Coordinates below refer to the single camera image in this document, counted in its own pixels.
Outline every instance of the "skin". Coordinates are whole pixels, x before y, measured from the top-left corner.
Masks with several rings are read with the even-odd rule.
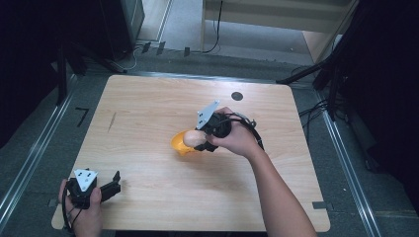
[[[216,113],[232,114],[233,111],[223,108]],[[207,140],[212,145],[224,147],[249,161],[255,175],[269,236],[316,236],[301,204],[277,172],[268,154],[260,148],[246,127],[234,121],[228,136],[208,136]]]
[[[220,114],[232,114],[229,108],[216,111]],[[259,147],[253,134],[240,122],[233,121],[232,130],[225,138],[207,136],[207,141],[215,146],[224,147],[231,152],[245,157],[252,166],[262,208],[265,227],[269,236],[316,236],[307,214],[290,188],[276,170],[268,154]],[[66,180],[61,183],[58,199],[61,195]],[[95,188],[90,196],[90,207],[81,211],[74,222],[74,232],[78,237],[100,236],[102,230],[101,190]],[[72,204],[67,197],[67,212],[72,209]],[[70,212],[70,221],[78,213],[78,209]]]

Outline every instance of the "floor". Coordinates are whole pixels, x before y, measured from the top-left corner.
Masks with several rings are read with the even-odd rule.
[[[129,56],[118,63],[123,67],[132,67],[135,64],[128,71],[131,75],[156,72],[164,76],[167,75],[165,73],[174,73],[172,75],[245,78],[258,80],[260,83],[275,83],[276,79],[287,78],[304,68],[303,66],[312,64],[301,32],[226,23],[220,24],[220,40],[218,47],[212,53],[197,53],[184,57],[186,46],[191,50],[200,49],[201,17],[196,11],[200,9],[200,4],[201,1],[198,0],[172,0],[163,31],[154,34],[160,35],[160,39],[140,42],[152,41],[153,46],[158,46],[160,42],[165,41],[162,54],[158,54],[157,48],[152,47],[145,53],[137,51],[136,59]],[[215,40],[213,25],[216,23],[207,21],[206,24],[206,48],[211,48]],[[25,184],[27,187],[19,194],[19,202],[12,205],[15,210],[10,216],[1,217],[2,220],[5,217],[9,221],[6,226],[0,225],[0,236],[62,234],[49,227],[56,205],[54,202],[57,187],[60,179],[67,177],[72,168],[101,92],[111,75],[94,61],[89,59],[86,61],[89,65],[87,75],[76,80],[72,100],[69,101],[61,121],[53,129],[48,146],[44,150],[38,150],[40,160],[33,164],[36,168],[31,173],[32,178]],[[316,92],[310,87],[313,78],[310,75],[292,84],[299,111],[313,107],[319,100]],[[42,134],[44,125],[48,123],[54,112],[55,98],[56,91],[53,91],[21,126],[12,138],[12,142],[0,150],[2,162],[0,196],[4,196],[12,186],[20,169],[26,162],[28,163],[27,158],[35,157],[29,152],[37,148],[34,145],[35,141]],[[83,114],[76,108],[91,109],[91,113],[87,114],[80,126],[77,124]],[[301,124],[305,123],[305,119],[301,118]],[[339,128],[351,164],[376,217],[380,233],[374,236],[419,236],[419,218],[409,203],[403,187],[387,174],[374,174],[368,171],[363,151],[350,126],[342,120],[337,120],[335,125]],[[331,230],[319,233],[319,236],[368,236],[335,144],[322,117],[315,119],[310,125],[308,144],[332,223]],[[147,234],[149,233],[130,236],[150,236]],[[105,231],[103,236],[115,236],[115,232]],[[170,233],[169,236],[227,235]]]

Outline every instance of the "gray floor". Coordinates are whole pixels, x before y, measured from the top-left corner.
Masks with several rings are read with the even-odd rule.
[[[176,9],[175,3],[182,1],[174,0],[173,2],[172,8]],[[210,30],[212,22],[208,22],[208,24],[210,26],[207,26],[207,29]],[[151,48],[147,53],[137,51],[137,64],[128,71],[128,74],[138,75],[144,72],[176,73],[177,75],[247,78],[252,82],[275,83],[276,79],[287,78],[301,69],[302,65],[310,64],[308,60],[295,59],[300,57],[309,58],[307,51],[288,52],[294,53],[294,55],[282,54],[282,59],[278,60],[268,59],[269,55],[251,59],[249,55],[252,53],[244,56],[231,52],[228,56],[222,56],[220,55],[221,51],[218,55],[194,53],[184,57],[182,50],[170,50],[176,49],[175,45],[170,44],[171,41],[180,42],[183,40],[181,40],[182,36],[178,36],[178,39],[169,39],[169,35],[167,35],[169,32],[170,26],[166,26],[163,37],[166,37],[167,47],[163,53],[157,55],[156,48]],[[295,37],[293,40],[295,40],[293,43],[300,45],[303,49],[304,42],[301,41],[301,38]],[[221,42],[226,43],[226,45],[220,44],[221,50],[228,48],[227,39]],[[233,39],[230,44],[233,45],[231,50],[237,45]],[[184,46],[186,46],[186,43],[183,43],[180,48],[182,49]],[[290,46],[282,44],[279,47],[284,52]],[[67,111],[12,212],[5,229],[0,233],[1,236],[60,236],[62,234],[50,226],[50,220],[55,210],[53,203],[50,201],[56,199],[61,179],[68,177],[71,172],[107,79],[112,75],[91,60],[87,59],[86,61],[89,66],[88,72],[86,76],[78,78]],[[132,57],[127,57],[119,64],[131,67],[134,61]],[[315,92],[310,87],[312,80],[313,76],[307,76],[292,84],[293,95],[299,111],[309,109],[317,103]],[[0,150],[0,164],[2,164],[0,167],[2,173],[1,197],[12,186],[15,177],[28,157],[28,152],[52,114],[56,97],[56,91],[48,95],[37,110],[22,124],[11,141]],[[75,108],[90,109],[79,127],[77,124],[83,113]],[[305,123],[305,120],[306,118],[301,118],[301,123]],[[351,128],[340,120],[337,120],[337,125],[358,178],[373,208],[382,236],[419,236],[419,218],[406,197],[403,187],[387,174],[369,172],[365,168],[363,153]],[[322,117],[313,120],[310,124],[309,149],[321,191],[326,203],[328,203],[328,214],[331,221],[330,231],[319,233],[319,236],[367,236]],[[194,236],[195,233],[178,232],[171,234],[172,236]],[[219,236],[219,234],[202,233],[202,236]],[[105,232],[104,235],[113,236],[114,232]]]

